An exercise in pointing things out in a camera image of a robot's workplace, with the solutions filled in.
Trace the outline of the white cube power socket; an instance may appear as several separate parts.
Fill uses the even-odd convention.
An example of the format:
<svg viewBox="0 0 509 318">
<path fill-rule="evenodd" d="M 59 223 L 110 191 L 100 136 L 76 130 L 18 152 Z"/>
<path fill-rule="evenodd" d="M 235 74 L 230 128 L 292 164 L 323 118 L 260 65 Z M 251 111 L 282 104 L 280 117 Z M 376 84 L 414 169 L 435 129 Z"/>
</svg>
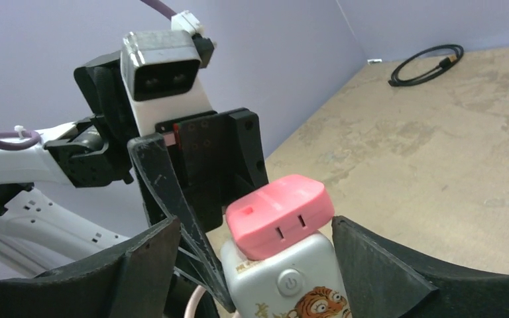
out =
<svg viewBox="0 0 509 318">
<path fill-rule="evenodd" d="M 333 244 L 320 232 L 259 261 L 227 240 L 221 263 L 241 317 L 351 316 Z"/>
</svg>

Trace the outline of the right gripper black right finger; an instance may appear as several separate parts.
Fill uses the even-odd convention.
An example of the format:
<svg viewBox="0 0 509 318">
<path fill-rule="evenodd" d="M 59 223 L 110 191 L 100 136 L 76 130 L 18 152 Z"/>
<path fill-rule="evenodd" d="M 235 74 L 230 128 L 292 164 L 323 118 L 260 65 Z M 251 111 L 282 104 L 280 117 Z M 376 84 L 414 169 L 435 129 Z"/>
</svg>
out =
<svg viewBox="0 0 509 318">
<path fill-rule="evenodd" d="M 353 317 L 509 317 L 508 274 L 442 261 L 344 216 L 331 227 Z"/>
</svg>

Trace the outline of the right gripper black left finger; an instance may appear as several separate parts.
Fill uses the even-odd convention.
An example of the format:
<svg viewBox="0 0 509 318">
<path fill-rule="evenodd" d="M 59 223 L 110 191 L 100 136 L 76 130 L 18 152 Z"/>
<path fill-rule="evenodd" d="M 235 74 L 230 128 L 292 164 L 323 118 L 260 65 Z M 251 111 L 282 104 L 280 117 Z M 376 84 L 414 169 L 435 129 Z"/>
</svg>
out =
<svg viewBox="0 0 509 318">
<path fill-rule="evenodd" d="M 0 280 L 0 317 L 162 317 L 179 241 L 170 217 L 35 278 Z"/>
</svg>

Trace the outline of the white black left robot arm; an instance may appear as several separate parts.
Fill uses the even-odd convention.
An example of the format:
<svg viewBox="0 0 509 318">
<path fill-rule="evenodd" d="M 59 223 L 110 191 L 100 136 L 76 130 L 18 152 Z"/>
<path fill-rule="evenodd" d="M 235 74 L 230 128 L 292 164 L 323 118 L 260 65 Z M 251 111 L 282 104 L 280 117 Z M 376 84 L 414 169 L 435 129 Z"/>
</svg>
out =
<svg viewBox="0 0 509 318">
<path fill-rule="evenodd" d="M 141 66 L 118 52 L 74 70 L 92 115 L 0 134 L 0 259 L 34 277 L 0 280 L 0 317 L 175 316 L 186 291 L 235 305 L 207 232 L 232 201 L 268 183 L 258 115 L 219 113 L 197 73 L 210 53 Z M 37 182 L 138 181 L 150 227 L 124 237 L 67 210 Z"/>
</svg>

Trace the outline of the pink plug adapter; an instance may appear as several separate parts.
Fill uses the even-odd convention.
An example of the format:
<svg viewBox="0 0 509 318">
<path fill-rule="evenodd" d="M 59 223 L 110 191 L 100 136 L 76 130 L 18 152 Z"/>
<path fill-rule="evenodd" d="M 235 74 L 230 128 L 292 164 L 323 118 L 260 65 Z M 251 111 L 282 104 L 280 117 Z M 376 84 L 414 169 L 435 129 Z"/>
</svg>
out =
<svg viewBox="0 0 509 318">
<path fill-rule="evenodd" d="M 264 260 L 310 236 L 334 214 L 323 183 L 291 174 L 235 200 L 225 218 L 239 250 L 250 260 Z"/>
</svg>

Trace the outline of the pink round socket with cord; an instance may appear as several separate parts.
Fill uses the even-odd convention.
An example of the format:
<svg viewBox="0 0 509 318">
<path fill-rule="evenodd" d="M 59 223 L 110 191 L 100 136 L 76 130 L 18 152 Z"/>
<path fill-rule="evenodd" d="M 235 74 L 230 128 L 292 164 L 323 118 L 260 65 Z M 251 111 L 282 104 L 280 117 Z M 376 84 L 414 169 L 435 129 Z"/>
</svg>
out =
<svg viewBox="0 0 509 318">
<path fill-rule="evenodd" d="M 187 302 L 187 305 L 186 305 L 186 308 L 185 308 L 185 311 L 184 311 L 184 318 L 194 318 L 196 316 L 196 310 L 198 308 L 198 305 L 205 293 L 206 289 L 201 286 L 201 285 L 198 285 L 194 292 L 191 294 L 188 302 Z"/>
</svg>

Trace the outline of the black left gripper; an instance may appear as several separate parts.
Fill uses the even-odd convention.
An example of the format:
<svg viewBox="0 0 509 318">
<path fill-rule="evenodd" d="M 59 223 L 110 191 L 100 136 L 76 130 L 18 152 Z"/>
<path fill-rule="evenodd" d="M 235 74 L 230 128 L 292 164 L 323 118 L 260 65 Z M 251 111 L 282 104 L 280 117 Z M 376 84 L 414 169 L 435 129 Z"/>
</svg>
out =
<svg viewBox="0 0 509 318">
<path fill-rule="evenodd" d="M 258 115 L 246 108 L 194 111 L 158 120 L 154 134 L 139 137 L 118 52 L 76 68 L 74 79 L 97 128 L 115 145 L 114 157 L 126 162 L 130 157 L 153 211 L 180 220 L 175 271 L 234 312 L 221 262 L 205 233 L 222 225 L 232 201 L 268 183 Z M 175 137 L 175 144 L 166 146 L 161 133 Z"/>
</svg>

